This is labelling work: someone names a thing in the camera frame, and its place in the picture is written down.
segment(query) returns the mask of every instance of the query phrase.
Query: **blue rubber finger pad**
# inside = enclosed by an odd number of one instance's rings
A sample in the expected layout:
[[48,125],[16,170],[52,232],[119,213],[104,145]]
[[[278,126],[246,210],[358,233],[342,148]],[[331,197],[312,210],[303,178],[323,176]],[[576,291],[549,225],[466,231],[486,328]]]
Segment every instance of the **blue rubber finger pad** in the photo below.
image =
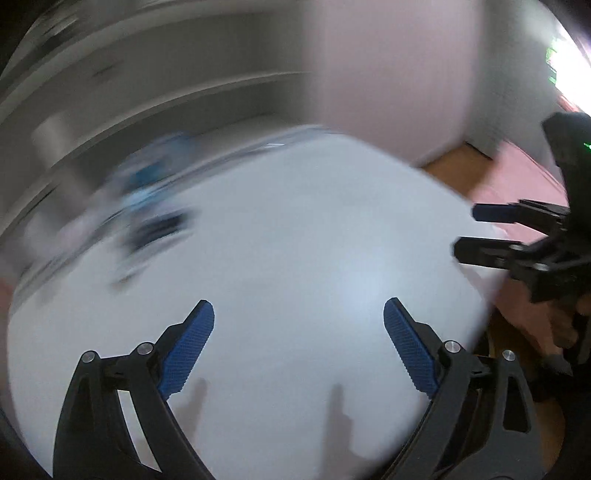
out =
[[196,312],[193,321],[178,339],[163,362],[163,372],[158,390],[168,400],[180,392],[187,381],[201,350],[213,330],[213,307],[209,302]]
[[384,326],[415,388],[433,398],[439,388],[435,360],[393,299],[384,306]]

